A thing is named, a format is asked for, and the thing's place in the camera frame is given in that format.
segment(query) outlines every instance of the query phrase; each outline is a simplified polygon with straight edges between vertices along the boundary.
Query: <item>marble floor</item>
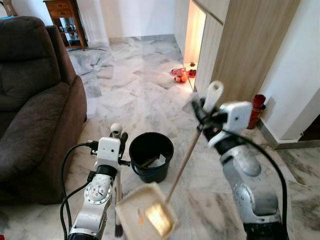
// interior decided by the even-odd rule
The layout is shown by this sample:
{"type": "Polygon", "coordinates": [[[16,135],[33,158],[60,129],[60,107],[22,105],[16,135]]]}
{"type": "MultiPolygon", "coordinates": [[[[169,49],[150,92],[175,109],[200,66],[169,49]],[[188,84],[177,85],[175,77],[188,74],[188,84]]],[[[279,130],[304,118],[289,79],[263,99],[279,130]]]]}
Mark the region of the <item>marble floor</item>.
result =
{"type": "MultiPolygon", "coordinates": [[[[193,94],[190,85],[175,83],[170,74],[172,68],[182,67],[182,55],[175,40],[132,37],[115,42],[110,48],[73,50],[69,56],[87,96],[88,121],[78,142],[108,136],[111,124],[119,122],[129,134],[123,157],[129,161],[129,145],[139,134],[153,131],[168,136],[174,145],[174,155],[168,175],[160,183],[160,188],[168,192],[197,126],[190,106],[193,94]]],[[[288,150],[279,155],[271,150],[259,130],[246,129],[243,134],[263,146],[286,177],[290,239],[319,239],[319,149],[288,150]]],[[[275,171],[256,154],[281,197],[275,171]]],[[[66,180],[68,192],[86,181],[94,162],[87,148],[76,150],[66,180]]],[[[143,184],[129,167],[122,167],[121,178],[124,196],[143,184]]],[[[231,192],[218,153],[207,149],[201,136],[173,193],[171,204],[179,218],[179,227],[170,239],[245,240],[231,192]]],[[[82,203],[83,192],[71,198],[73,219],[82,203]]],[[[119,239],[114,237],[114,207],[113,199],[107,212],[105,240],[119,239]]],[[[6,240],[61,240],[59,209],[60,205],[0,205],[0,233],[6,240]]]]}

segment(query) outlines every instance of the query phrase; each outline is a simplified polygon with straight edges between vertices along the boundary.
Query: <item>sofa cushion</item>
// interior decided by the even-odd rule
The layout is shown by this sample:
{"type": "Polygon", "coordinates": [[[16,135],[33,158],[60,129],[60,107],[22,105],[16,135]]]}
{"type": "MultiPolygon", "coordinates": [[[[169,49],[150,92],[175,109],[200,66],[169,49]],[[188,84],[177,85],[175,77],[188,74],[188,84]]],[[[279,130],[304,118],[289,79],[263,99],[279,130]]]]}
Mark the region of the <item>sofa cushion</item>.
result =
{"type": "Polygon", "coordinates": [[[28,174],[39,165],[51,144],[69,94],[60,82],[21,108],[0,139],[0,182],[28,174]]]}
{"type": "Polygon", "coordinates": [[[0,139],[16,114],[16,112],[0,112],[0,139]]]}
{"type": "Polygon", "coordinates": [[[55,51],[36,17],[0,20],[0,112],[17,112],[32,96],[60,82],[55,51]]]}

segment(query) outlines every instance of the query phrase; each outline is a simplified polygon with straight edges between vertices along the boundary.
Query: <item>broom handle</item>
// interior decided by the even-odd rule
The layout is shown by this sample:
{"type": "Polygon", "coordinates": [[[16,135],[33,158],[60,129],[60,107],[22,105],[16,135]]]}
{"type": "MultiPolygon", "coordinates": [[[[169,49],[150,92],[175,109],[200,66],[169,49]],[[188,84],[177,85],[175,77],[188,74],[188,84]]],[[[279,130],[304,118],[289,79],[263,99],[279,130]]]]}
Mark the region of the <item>broom handle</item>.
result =
{"type": "Polygon", "coordinates": [[[181,163],[181,166],[180,166],[180,169],[178,171],[178,174],[177,174],[177,176],[175,178],[174,184],[172,185],[169,194],[165,198],[165,202],[166,203],[169,203],[169,201],[170,201],[172,193],[174,192],[174,190],[175,190],[175,188],[177,186],[177,183],[178,183],[178,181],[179,181],[179,179],[181,177],[181,174],[184,171],[185,166],[187,165],[187,162],[188,162],[188,160],[189,160],[189,158],[190,158],[190,156],[191,156],[191,154],[192,154],[192,152],[193,152],[193,150],[194,150],[194,148],[195,148],[195,146],[196,146],[196,144],[198,142],[198,139],[199,139],[199,137],[201,135],[201,132],[202,131],[197,128],[195,133],[194,133],[194,135],[193,135],[192,142],[189,145],[188,151],[186,152],[186,154],[184,156],[184,159],[183,159],[183,161],[181,163]]]}

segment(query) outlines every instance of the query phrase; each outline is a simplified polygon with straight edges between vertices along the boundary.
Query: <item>sofa armrest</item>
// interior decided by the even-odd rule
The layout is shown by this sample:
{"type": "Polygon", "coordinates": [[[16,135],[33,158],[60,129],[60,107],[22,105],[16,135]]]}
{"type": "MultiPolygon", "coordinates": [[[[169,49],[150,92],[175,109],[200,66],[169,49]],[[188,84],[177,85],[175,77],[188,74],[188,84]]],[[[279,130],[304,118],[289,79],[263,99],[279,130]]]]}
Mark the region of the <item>sofa armrest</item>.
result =
{"type": "Polygon", "coordinates": [[[30,98],[0,139],[0,182],[22,177],[45,157],[69,96],[60,82],[30,98]]]}
{"type": "Polygon", "coordinates": [[[72,86],[76,72],[67,53],[64,42],[56,25],[45,26],[54,48],[56,59],[58,61],[61,80],[72,86]]]}

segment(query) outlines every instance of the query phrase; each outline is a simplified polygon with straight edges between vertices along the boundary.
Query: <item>black cable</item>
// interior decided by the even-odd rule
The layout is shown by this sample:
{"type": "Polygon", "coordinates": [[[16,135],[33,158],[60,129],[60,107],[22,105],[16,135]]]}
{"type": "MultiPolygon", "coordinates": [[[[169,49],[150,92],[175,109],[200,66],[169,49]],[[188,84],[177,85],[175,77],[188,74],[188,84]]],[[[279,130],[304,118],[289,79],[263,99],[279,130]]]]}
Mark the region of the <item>black cable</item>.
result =
{"type": "Polygon", "coordinates": [[[81,189],[85,188],[90,182],[87,181],[84,185],[82,185],[81,187],[77,188],[76,190],[74,190],[73,192],[71,192],[68,196],[66,196],[63,199],[63,202],[61,203],[60,206],[60,220],[61,220],[61,224],[62,224],[62,228],[63,228],[63,235],[64,235],[64,240],[68,239],[68,234],[67,234],[67,227],[65,224],[65,219],[64,219],[64,205],[67,206],[68,203],[68,199],[73,196],[74,194],[76,194],[77,192],[79,192],[81,189]]]}
{"type": "Polygon", "coordinates": [[[288,230],[287,230],[287,184],[286,184],[286,180],[284,175],[282,174],[280,168],[278,167],[278,165],[276,164],[276,162],[271,158],[271,156],[258,144],[254,143],[253,141],[251,141],[250,139],[241,136],[237,133],[234,133],[232,131],[228,131],[228,130],[224,130],[222,129],[223,132],[227,133],[227,134],[231,134],[234,135],[244,141],[246,141],[247,143],[249,143],[250,145],[254,146],[256,149],[258,149],[268,160],[269,162],[272,164],[272,166],[274,167],[276,173],[278,174],[280,181],[281,181],[281,185],[282,185],[282,227],[284,230],[284,234],[287,237],[288,236],[288,230]]]}
{"type": "MultiPolygon", "coordinates": [[[[72,148],[70,148],[68,150],[68,152],[66,153],[65,157],[64,157],[64,160],[63,160],[63,163],[62,163],[62,166],[61,166],[61,182],[62,182],[62,193],[63,193],[63,201],[66,199],[67,197],[67,193],[66,193],[66,186],[65,186],[65,178],[64,178],[64,171],[65,171],[65,165],[66,165],[66,162],[68,160],[68,157],[70,155],[70,153],[78,148],[78,147],[81,147],[81,146],[88,146],[88,143],[80,143],[80,144],[77,144],[75,146],[73,146],[72,148]]],[[[65,208],[66,208],[66,214],[68,216],[68,225],[69,225],[69,230],[71,229],[72,227],[72,220],[71,220],[71,213],[70,213],[70,207],[69,207],[69,203],[68,203],[68,200],[66,200],[65,202],[65,208]]]]}

